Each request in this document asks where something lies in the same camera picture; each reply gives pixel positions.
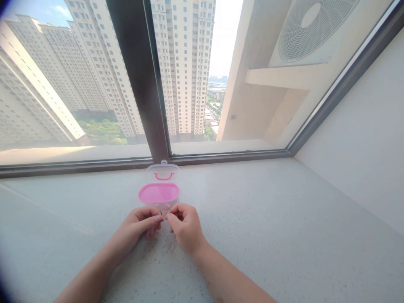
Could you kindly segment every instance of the hand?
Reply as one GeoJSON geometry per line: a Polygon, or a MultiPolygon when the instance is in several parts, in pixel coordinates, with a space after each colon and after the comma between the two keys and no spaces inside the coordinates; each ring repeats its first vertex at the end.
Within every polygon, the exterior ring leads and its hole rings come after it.
{"type": "Polygon", "coordinates": [[[103,248],[115,260],[116,265],[127,258],[142,233],[147,231],[146,240],[156,236],[156,230],[161,229],[161,222],[164,221],[157,212],[158,209],[147,206],[131,210],[103,248]]]}
{"type": "Polygon", "coordinates": [[[191,257],[208,244],[202,233],[197,210],[193,206],[178,203],[165,218],[171,226],[171,232],[175,233],[178,244],[191,257]]]}

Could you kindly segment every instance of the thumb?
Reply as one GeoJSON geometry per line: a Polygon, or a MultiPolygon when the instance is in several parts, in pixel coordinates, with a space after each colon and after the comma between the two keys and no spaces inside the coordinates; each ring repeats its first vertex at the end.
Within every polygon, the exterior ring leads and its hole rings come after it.
{"type": "Polygon", "coordinates": [[[161,221],[163,221],[163,217],[160,215],[157,215],[157,216],[149,217],[147,219],[139,221],[138,223],[136,223],[136,225],[137,225],[138,231],[140,233],[142,233],[142,232],[148,230],[149,228],[157,225],[161,221]]]}
{"type": "Polygon", "coordinates": [[[181,227],[181,221],[180,219],[177,218],[176,215],[173,215],[172,213],[168,213],[165,215],[165,218],[168,221],[168,224],[171,226],[171,228],[173,229],[174,233],[176,234],[177,231],[180,229],[181,227]]]}

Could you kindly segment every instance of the window frame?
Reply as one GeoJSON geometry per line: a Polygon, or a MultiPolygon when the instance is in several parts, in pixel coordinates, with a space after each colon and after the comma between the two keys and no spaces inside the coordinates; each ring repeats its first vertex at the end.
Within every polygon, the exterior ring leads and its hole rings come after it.
{"type": "Polygon", "coordinates": [[[0,166],[0,178],[139,169],[162,160],[176,165],[198,165],[294,157],[404,26],[404,0],[394,0],[286,148],[175,155],[170,148],[150,1],[106,2],[125,66],[133,67],[127,69],[127,73],[151,157],[3,165],[0,166]]]}

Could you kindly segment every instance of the air conditioner unit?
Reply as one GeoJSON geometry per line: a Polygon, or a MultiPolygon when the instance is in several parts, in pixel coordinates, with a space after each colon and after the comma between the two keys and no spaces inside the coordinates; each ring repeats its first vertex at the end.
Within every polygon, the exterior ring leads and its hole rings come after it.
{"type": "Polygon", "coordinates": [[[366,17],[360,2],[293,0],[268,67],[327,63],[349,29],[366,17]]]}

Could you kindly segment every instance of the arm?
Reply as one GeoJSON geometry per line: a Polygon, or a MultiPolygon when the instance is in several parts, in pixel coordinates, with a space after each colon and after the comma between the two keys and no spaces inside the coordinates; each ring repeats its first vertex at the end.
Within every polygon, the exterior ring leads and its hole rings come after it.
{"type": "Polygon", "coordinates": [[[112,273],[127,258],[140,235],[147,230],[146,239],[149,239],[161,228],[163,218],[156,214],[154,207],[132,210],[107,244],[67,285],[55,303],[98,302],[112,273]]]}
{"type": "Polygon", "coordinates": [[[194,207],[176,204],[166,219],[181,248],[201,271],[215,302],[276,302],[206,241],[194,207]]]}

